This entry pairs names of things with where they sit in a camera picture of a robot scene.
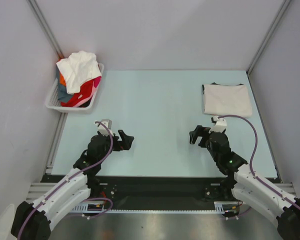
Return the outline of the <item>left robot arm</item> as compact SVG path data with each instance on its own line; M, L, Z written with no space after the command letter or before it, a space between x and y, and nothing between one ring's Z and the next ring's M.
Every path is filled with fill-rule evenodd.
M100 196L96 174L112 153L130 150L134 137L105 131L93 136L73 168L53 188L16 209L10 233L18 240L47 240L55 226L79 203Z

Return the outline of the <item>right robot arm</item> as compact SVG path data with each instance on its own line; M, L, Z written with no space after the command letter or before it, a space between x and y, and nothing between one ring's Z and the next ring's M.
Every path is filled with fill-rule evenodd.
M212 131L201 125L189 133L190 144L198 144L210 153L217 168L226 175L221 196L236 198L268 219L284 240L300 240L300 197L284 191L257 174L251 165L232 151L224 132Z

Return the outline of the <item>white printed t shirt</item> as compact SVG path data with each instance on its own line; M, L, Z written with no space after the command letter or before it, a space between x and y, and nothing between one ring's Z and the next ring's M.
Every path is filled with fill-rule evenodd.
M79 93L84 83L102 76L93 52L73 52L68 58L59 60L56 66L65 80L67 93L71 95Z

